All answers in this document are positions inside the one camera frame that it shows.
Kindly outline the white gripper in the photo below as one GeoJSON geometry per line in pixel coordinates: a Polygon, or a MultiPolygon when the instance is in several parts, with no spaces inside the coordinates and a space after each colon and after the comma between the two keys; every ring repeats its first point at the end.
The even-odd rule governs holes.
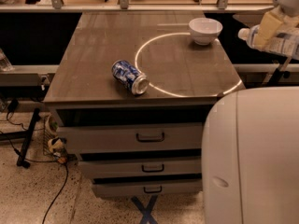
{"type": "Polygon", "coordinates": [[[271,9],[264,13],[253,39],[256,49],[263,49],[278,29],[291,35],[299,34],[299,0],[273,0],[273,4],[275,7],[280,6],[282,10],[271,9]]]}

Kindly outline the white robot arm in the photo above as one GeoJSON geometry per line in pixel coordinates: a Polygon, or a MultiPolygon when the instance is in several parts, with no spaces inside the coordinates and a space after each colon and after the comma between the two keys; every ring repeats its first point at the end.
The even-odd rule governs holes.
{"type": "Polygon", "coordinates": [[[206,119],[206,224],[299,224],[299,87],[235,91],[206,119]]]}

